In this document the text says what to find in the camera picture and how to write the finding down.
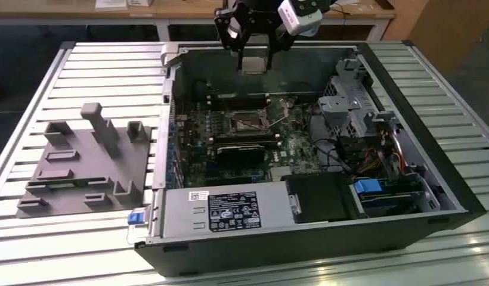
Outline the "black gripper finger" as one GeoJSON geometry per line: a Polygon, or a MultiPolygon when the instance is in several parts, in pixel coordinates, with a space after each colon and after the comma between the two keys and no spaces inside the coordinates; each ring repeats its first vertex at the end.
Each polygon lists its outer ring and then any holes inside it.
{"type": "Polygon", "coordinates": [[[247,7],[219,8],[215,10],[213,23],[225,50],[237,54],[236,69],[241,70],[243,49],[249,39],[247,7]]]}
{"type": "Polygon", "coordinates": [[[288,33],[284,24],[279,24],[276,28],[267,32],[267,40],[266,70],[268,71],[272,67],[272,58],[275,53],[290,50],[295,41],[295,36],[288,33]]]}

